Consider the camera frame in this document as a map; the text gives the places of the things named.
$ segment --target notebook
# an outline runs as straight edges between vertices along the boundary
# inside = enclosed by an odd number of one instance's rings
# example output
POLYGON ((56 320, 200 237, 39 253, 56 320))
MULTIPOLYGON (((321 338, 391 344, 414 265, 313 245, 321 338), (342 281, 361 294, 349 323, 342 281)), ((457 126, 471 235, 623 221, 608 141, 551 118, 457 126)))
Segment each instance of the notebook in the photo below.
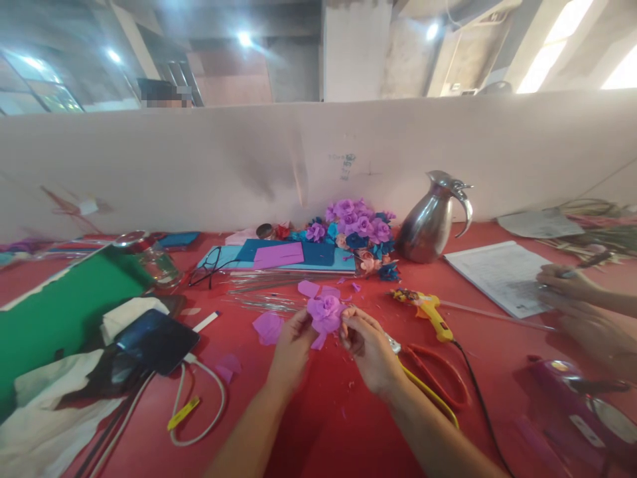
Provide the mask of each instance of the notebook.
POLYGON ((537 300, 535 276, 551 261, 515 241, 445 254, 469 282, 516 319, 550 310, 537 300))

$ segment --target pink paper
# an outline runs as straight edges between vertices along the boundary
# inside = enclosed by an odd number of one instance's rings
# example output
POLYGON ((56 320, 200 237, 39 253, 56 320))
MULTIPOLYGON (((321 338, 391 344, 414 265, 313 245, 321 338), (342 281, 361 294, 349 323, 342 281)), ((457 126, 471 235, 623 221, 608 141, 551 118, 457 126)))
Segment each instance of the pink paper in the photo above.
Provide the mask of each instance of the pink paper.
POLYGON ((241 362, 239 361, 237 356, 234 354, 228 354, 222 357, 221 360, 219 360, 219 363, 217 365, 223 366, 224 368, 227 368, 228 370, 234 373, 241 373, 242 371, 241 362))
POLYGON ((301 281, 297 289, 306 297, 314 299, 319 293, 320 285, 310 281, 301 281))
POLYGON ((259 334, 261 345, 274 345, 279 340, 283 319, 274 312, 262 313, 253 323, 252 327, 259 334))
POLYGON ((303 245, 300 242, 290 242, 280 246, 258 248, 254 255, 253 269, 270 269, 303 261, 305 261, 303 245))
POLYGON ((320 291, 320 296, 327 297, 328 295, 333 295, 335 298, 340 299, 340 290, 335 287, 330 287, 329 285, 324 285, 323 289, 320 291))
POLYGON ((217 371, 217 373, 221 376, 221 378, 224 379, 224 382, 227 384, 230 384, 230 381, 232 380, 232 376, 234 375, 232 373, 232 370, 228 370, 226 367, 224 367, 223 365, 217 365, 214 370, 217 371))
POLYGON ((321 350, 325 344, 325 339, 327 339, 327 334, 324 332, 317 337, 314 343, 310 346, 310 349, 321 350))

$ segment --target white fabric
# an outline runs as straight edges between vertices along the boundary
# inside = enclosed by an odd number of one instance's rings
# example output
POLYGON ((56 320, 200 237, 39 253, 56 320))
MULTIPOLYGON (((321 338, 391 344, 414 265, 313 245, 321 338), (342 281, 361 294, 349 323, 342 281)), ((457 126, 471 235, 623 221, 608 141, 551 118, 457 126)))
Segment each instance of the white fabric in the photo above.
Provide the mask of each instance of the white fabric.
POLYGON ((164 314, 169 312, 168 307, 156 297, 136 297, 104 314, 104 319, 100 326, 104 343, 106 345, 112 344, 118 333, 137 320, 144 312, 151 309, 158 310, 164 314))
POLYGON ((86 386, 103 351, 73 355, 15 380, 18 407, 0 426, 0 476, 57 478, 93 438, 100 421, 121 403, 101 400, 84 408, 53 410, 86 386))

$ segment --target purple paper flower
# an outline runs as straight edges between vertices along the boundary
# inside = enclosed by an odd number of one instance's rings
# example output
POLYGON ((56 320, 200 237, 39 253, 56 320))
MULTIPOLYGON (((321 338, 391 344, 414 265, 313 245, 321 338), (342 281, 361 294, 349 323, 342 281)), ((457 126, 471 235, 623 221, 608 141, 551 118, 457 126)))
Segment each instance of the purple paper flower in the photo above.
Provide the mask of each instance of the purple paper flower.
POLYGON ((308 241, 320 242, 325 237, 325 226, 319 222, 315 222, 309 226, 306 230, 306 237, 308 241))
POLYGON ((336 203, 336 206, 334 207, 334 212, 341 219, 343 219, 345 216, 349 216, 350 214, 354 213, 355 210, 356 210, 356 207, 354 206, 354 203, 352 202, 351 199, 340 200, 336 203))
POLYGON ((340 327, 340 314, 346 309, 333 295, 307 301, 307 312, 312 316, 312 327, 318 333, 331 333, 340 327))
POLYGON ((361 237, 369 237, 374 231, 374 227, 367 216, 359 216, 356 223, 356 231, 361 237))
POLYGON ((330 205, 325 210, 325 220, 332 222, 334 219, 336 219, 336 211, 334 210, 334 203, 330 202, 330 205))
POLYGON ((391 239, 391 228, 381 218, 374 219, 372 226, 374 230, 370 234, 370 240, 373 243, 380 244, 381 242, 387 242, 391 239))
POLYGON ((338 221, 338 231, 341 234, 345 234, 346 236, 355 232, 355 226, 358 223, 358 216, 355 212, 352 214, 347 214, 345 216, 340 217, 340 221, 338 221))

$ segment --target power cord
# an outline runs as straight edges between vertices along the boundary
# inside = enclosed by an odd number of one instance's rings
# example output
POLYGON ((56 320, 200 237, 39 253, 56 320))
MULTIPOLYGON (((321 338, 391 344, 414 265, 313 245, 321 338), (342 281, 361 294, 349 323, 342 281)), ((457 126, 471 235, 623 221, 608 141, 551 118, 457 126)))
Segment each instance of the power cord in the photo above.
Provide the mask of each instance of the power cord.
MULTIPOLYGON (((222 413, 223 413, 223 411, 224 411, 224 409, 226 407, 226 389, 224 387, 223 382, 219 378, 219 376, 215 372, 210 370, 207 366, 205 366, 201 362, 199 362, 197 360, 197 358, 193 354, 190 354, 190 353, 187 354, 186 357, 184 358, 184 361, 202 368, 212 378, 214 378, 214 380, 219 385, 219 390, 221 391, 221 404, 219 405, 219 411, 217 412, 216 416, 214 417, 214 420, 212 420, 212 423, 198 437, 196 437, 196 438, 194 438, 192 440, 188 440, 188 441, 179 441, 177 439, 177 437, 175 436, 175 431, 171 430, 171 441, 173 442, 173 445, 175 445, 177 447, 186 447, 186 446, 192 445, 192 444, 198 442, 199 440, 201 440, 204 436, 206 436, 206 434, 210 430, 212 430, 212 428, 217 424, 217 422, 221 418, 221 415, 222 415, 222 413)), ((183 387, 184 387, 185 375, 186 375, 186 366, 184 365, 183 362, 181 362, 181 378, 179 380, 179 388, 177 389, 177 397, 175 398, 175 406, 173 408, 173 416, 177 413, 177 410, 178 410, 178 407, 179 407, 179 402, 180 402, 180 399, 181 399, 181 392, 182 392, 183 387)), ((93 471, 91 472, 89 478, 94 478, 100 472, 100 469, 102 468, 102 465, 108 459, 109 455, 113 451, 113 448, 117 444, 117 441, 119 440, 119 437, 122 435, 122 433, 124 432, 124 429, 126 428, 126 425, 130 421, 131 415, 133 414, 133 411, 135 410, 135 407, 136 407, 136 405, 137 405, 142 393, 144 393, 144 390, 148 386, 148 383, 150 383, 150 381, 152 380, 152 378, 154 376, 155 376, 155 372, 151 373, 148 376, 148 378, 146 379, 146 381, 143 383, 143 385, 140 387, 139 391, 137 392, 137 395, 136 395, 135 399, 133 400, 133 403, 131 404, 131 407, 128 410, 128 413, 126 414, 126 417, 124 418, 124 420, 121 423, 121 426, 119 427, 117 433, 115 434, 115 436, 113 437, 113 439, 109 443, 109 445, 106 448, 106 450, 104 450, 104 453, 102 454, 102 456, 100 457, 100 460, 95 465, 95 468, 93 468, 93 471)))
POLYGON ((469 362, 469 358, 466 356, 462 345, 460 345, 456 340, 451 341, 453 345, 458 347, 458 350, 462 353, 464 357, 464 361, 466 363, 466 367, 469 369, 469 376, 471 377, 471 382, 473 383, 474 388, 476 389, 476 395, 478 395, 478 401, 480 402, 480 407, 482 408, 482 413, 484 414, 484 419, 486 420, 486 427, 489 430, 489 434, 491 435, 491 439, 493 440, 493 444, 496 446, 496 451, 498 452, 498 456, 500 457, 500 461, 504 464, 504 468, 507 473, 512 476, 512 478, 516 478, 515 473, 511 471, 509 464, 504 459, 504 454, 500 449, 500 445, 498 445, 498 439, 496 438, 496 432, 493 430, 493 425, 491 424, 491 418, 489 418, 489 412, 486 409, 486 404, 484 403, 484 399, 482 398, 482 393, 480 391, 480 387, 478 386, 478 381, 476 380, 476 375, 473 373, 473 368, 471 368, 471 363, 469 362))

